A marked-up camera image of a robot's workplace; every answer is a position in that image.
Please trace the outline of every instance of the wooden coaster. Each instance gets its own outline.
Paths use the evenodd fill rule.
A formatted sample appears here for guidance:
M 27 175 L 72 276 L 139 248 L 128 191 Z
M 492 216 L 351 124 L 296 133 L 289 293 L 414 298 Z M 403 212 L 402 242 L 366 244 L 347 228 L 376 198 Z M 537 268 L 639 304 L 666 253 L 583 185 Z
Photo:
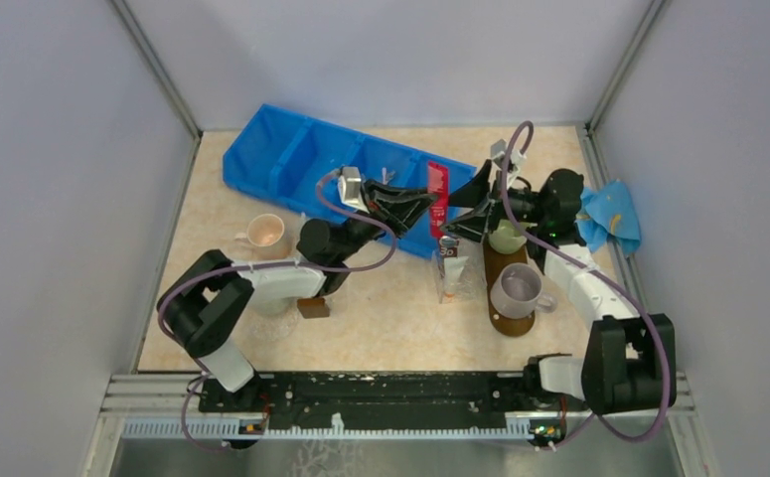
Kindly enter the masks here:
M 303 318 L 329 318 L 329 305 L 326 298 L 300 298 L 297 300 L 297 309 Z
M 484 274 L 487 277 L 487 304 L 490 308 L 490 324 L 496 328 L 496 331 L 505 336 L 517 337 L 534 328 L 536 315 L 532 312 L 531 316 L 519 320 L 508 318 L 499 313 L 490 300 L 490 290 L 493 289 L 493 284 L 502 274 L 502 270 L 511 263 L 528 263 L 528 254 L 525 252 L 524 246 L 515 253 L 504 255 L 493 250 L 490 244 L 486 240 L 484 241 Z

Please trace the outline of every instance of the beige table surface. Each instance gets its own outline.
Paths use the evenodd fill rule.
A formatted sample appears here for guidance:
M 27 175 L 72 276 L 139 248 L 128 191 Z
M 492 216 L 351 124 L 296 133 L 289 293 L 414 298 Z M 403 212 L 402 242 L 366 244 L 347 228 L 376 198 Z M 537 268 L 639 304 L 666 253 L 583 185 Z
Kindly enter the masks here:
M 457 161 L 480 165 L 490 145 L 508 139 L 512 127 L 368 128 L 364 132 Z M 296 214 L 229 189 L 221 180 L 221 159 L 237 131 L 207 132 L 198 153 L 183 210 L 174 234 L 161 291 L 204 251 L 220 248 L 229 257 L 249 259 L 236 234 L 255 216 L 274 213 L 286 221 Z M 585 173 L 573 127 L 538 127 L 523 176 L 535 188 L 559 167 Z M 348 260 L 360 265 L 386 252 L 366 245 Z M 606 248 L 596 261 L 612 274 Z M 430 261 L 398 251 L 376 270 L 353 273 L 330 297 L 330 318 L 304 320 L 296 310 L 279 318 L 245 311 L 232 338 L 257 370 L 264 371 L 470 371 L 520 370 L 533 355 L 572 353 L 582 356 L 587 332 L 571 305 L 560 297 L 552 314 L 538 314 L 527 335 L 498 333 L 480 299 L 438 304 Z M 554 292 L 553 283 L 546 290 Z M 156 326 L 146 336 L 140 370 L 195 370 L 197 366 Z

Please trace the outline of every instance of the mug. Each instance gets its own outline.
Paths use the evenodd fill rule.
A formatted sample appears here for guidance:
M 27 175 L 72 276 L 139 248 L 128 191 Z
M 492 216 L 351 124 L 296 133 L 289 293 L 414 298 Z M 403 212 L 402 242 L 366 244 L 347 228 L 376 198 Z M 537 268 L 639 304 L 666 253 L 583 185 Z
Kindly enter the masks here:
M 274 214 L 262 214 L 247 225 L 247 232 L 235 239 L 259 260 L 278 260 L 291 254 L 293 240 L 285 223 Z
M 557 309 L 557 299 L 542 291 L 539 273 L 524 263 L 506 266 L 493 288 L 490 302 L 501 315 L 515 320 L 526 318 L 534 310 L 551 313 Z
M 487 241 L 493 250 L 503 255 L 510 255 L 522 248 L 526 239 L 511 224 L 511 221 L 501 219 L 496 230 L 487 236 Z

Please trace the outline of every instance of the blue cloth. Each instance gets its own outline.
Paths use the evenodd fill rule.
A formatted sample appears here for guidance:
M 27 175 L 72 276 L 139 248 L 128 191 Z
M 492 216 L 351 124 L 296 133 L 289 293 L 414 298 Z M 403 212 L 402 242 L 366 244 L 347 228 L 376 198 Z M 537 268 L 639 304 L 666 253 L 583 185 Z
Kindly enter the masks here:
M 613 181 L 598 192 L 584 188 L 580 202 L 583 207 L 577 229 L 590 251 L 601 248 L 609 238 L 619 243 L 625 255 L 639 248 L 639 219 L 623 182 Z

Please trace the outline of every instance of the white panel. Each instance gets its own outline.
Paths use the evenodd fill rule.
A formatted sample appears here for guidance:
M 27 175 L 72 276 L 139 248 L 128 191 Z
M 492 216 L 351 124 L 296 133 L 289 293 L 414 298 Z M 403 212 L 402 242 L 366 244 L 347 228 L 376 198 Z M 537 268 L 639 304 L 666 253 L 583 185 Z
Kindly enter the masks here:
M 130 0 L 205 129 L 588 119 L 649 0 Z
M 770 2 L 674 2 L 599 137 L 724 475 L 770 475 Z
M 106 2 L 0 1 L 0 475 L 77 475 L 191 138 Z

